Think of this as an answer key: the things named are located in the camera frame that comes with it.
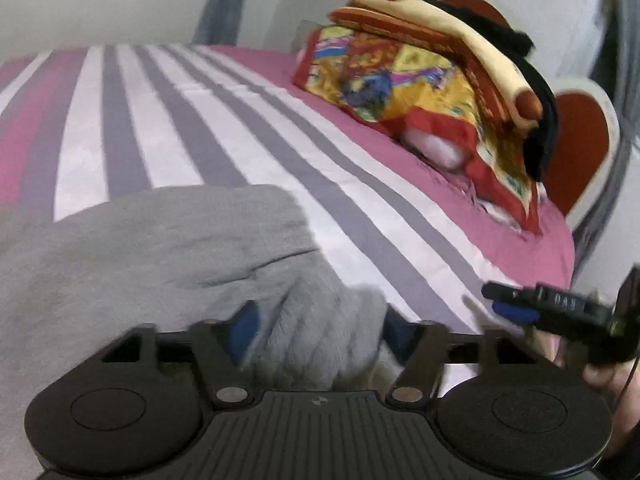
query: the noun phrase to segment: black cable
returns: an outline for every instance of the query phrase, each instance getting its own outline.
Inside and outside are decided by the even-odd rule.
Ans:
[[[640,357],[636,357],[636,360],[634,361],[634,365],[631,367],[631,371],[629,372],[629,376],[626,378],[626,383],[622,387],[622,390],[620,391],[620,394],[616,399],[616,402],[613,404],[613,409],[612,409],[613,413],[616,413],[616,411],[618,410],[618,406],[622,401],[622,397],[624,396],[625,392],[629,388],[629,385],[631,384],[631,381],[634,378],[634,374],[636,373],[636,368],[638,368],[638,362],[640,362]]]

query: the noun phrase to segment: metal screw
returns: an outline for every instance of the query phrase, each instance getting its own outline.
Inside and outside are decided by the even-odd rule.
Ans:
[[[248,396],[246,390],[238,386],[227,386],[216,392],[216,397],[222,402],[241,402]]]
[[[401,386],[393,390],[391,396],[399,402],[418,402],[422,398],[422,392],[412,386]]]

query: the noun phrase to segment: white stripe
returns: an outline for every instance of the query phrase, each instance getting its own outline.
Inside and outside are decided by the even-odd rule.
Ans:
[[[203,184],[158,92],[149,81],[138,56],[129,45],[116,47],[127,103],[153,187]]]
[[[193,106],[222,149],[251,184],[271,184],[288,190],[305,211],[316,243],[335,272],[348,285],[376,285],[409,320],[418,316],[378,268],[357,248],[331,215],[288,173],[222,102],[195,81],[174,59],[157,47],[147,47],[159,69]]]
[[[11,99],[15,97],[18,90],[24,86],[24,84],[31,78],[33,73],[47,60],[47,57],[51,54],[51,51],[43,52],[31,61],[27,67],[20,72],[18,77],[11,81],[2,93],[0,93],[0,114],[4,112],[4,109],[8,107]]]
[[[176,46],[180,53],[193,66],[207,75],[214,83],[226,86],[228,75],[220,72],[200,56]],[[460,278],[443,261],[440,255],[416,233],[402,216],[393,209],[375,190],[355,178],[338,166],[322,152],[289,118],[268,104],[260,95],[249,92],[237,81],[228,89],[240,100],[260,114],[277,133],[311,166],[327,179],[336,183],[342,192],[358,206],[372,221],[377,229],[400,251],[429,283],[433,291],[440,296],[451,311],[469,328],[481,332],[475,312],[471,312],[463,303],[463,298],[472,300],[474,295],[466,288]],[[476,300],[476,310],[493,317],[484,305]]]
[[[364,171],[367,171],[367,173],[375,176],[380,182],[386,184],[411,203],[424,219],[458,250],[481,280],[494,280],[496,282],[516,285],[516,282],[508,278],[498,267],[494,266],[494,264],[482,256],[480,249],[469,241],[465,232],[446,215],[440,206],[426,196],[420,189],[369,155],[366,150],[342,133],[340,129],[327,118],[304,104],[300,99],[293,97],[285,89],[275,86],[267,79],[242,66],[229,56],[212,51],[210,48],[204,46],[197,47],[197,49],[205,56],[211,57],[251,83],[263,87],[268,93],[276,96],[285,106],[315,126],[341,153],[351,159],[352,162]]]
[[[102,147],[103,47],[87,52],[66,116],[58,163],[54,219],[109,199]]]
[[[453,387],[478,376],[477,365],[447,364],[444,365],[444,373],[441,378],[438,397],[444,395]]]

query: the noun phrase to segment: gray stripe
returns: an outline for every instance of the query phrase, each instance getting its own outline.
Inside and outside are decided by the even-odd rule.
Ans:
[[[169,51],[169,54],[196,81],[209,88],[232,110],[282,167],[295,176],[321,203],[356,247],[366,254],[418,316],[442,322],[456,332],[470,332],[469,327],[453,314],[442,298],[431,289],[424,277],[337,184],[328,180],[299,156],[250,106],[213,83],[206,75],[174,52]]]
[[[110,198],[151,189],[133,129],[115,47],[104,49],[102,140]]]
[[[142,63],[158,97],[203,181],[210,186],[243,187],[247,181],[216,141],[197,111],[166,78],[145,48],[137,47]]]
[[[197,50],[194,50],[194,52],[202,59],[209,62],[216,69],[227,73],[229,76],[248,86],[253,92],[260,94],[265,101],[285,115],[300,130],[302,130],[306,136],[309,137],[309,139],[311,139],[311,141],[332,161],[378,193],[385,202],[395,209],[402,218],[404,218],[407,224],[409,224],[409,226],[440,255],[455,275],[460,278],[460,281],[465,284],[466,288],[476,298],[482,300],[487,307],[490,307],[491,302],[482,299],[482,294],[480,293],[483,281],[478,277],[471,264],[465,260],[462,254],[458,252],[458,250],[444,237],[444,235],[433,227],[407,199],[355,164],[349,157],[340,152],[340,150],[338,150],[329,139],[319,132],[315,126],[309,123],[304,117],[295,113],[291,108],[287,107],[287,105],[285,105],[276,96],[264,91],[260,86],[251,83],[241,75],[238,75],[236,72],[233,72],[215,60],[207,56],[202,56]]]
[[[73,56],[73,59],[65,63],[62,81],[49,108],[42,116],[40,131],[31,144],[29,156],[22,170],[20,195],[16,202],[21,206],[44,212],[51,219],[54,216],[56,177],[66,115],[87,51],[84,48],[71,52],[55,52],[51,55],[52,60],[57,56]]]

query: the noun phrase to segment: red fabric edge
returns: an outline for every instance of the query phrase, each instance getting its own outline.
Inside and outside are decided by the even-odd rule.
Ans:
[[[522,202],[498,181],[494,172],[475,150],[466,164],[465,172],[476,186],[478,195],[491,200],[495,205],[507,211],[524,230],[536,235],[542,234],[538,220],[538,189],[535,183],[530,184],[531,202],[529,215],[527,215]]]
[[[378,121],[377,123],[370,123],[369,121],[365,121],[362,117],[358,115],[356,110],[351,108],[350,106],[341,106],[340,110],[344,111],[349,117],[358,121],[381,134],[385,134],[387,137],[396,138],[402,131],[404,130],[404,120],[402,118],[399,119],[389,119],[386,121]]]
[[[407,126],[450,140],[470,152],[476,150],[478,132],[471,124],[462,119],[415,107],[409,110],[404,122]]]
[[[298,68],[296,69],[296,73],[293,75],[293,84],[299,88],[302,88],[306,91],[306,82],[309,78],[309,67],[311,67],[311,62],[313,61],[314,54],[316,50],[313,48],[316,46],[316,43],[320,39],[320,33],[322,29],[313,31],[306,40],[306,52],[305,57],[302,58]]]

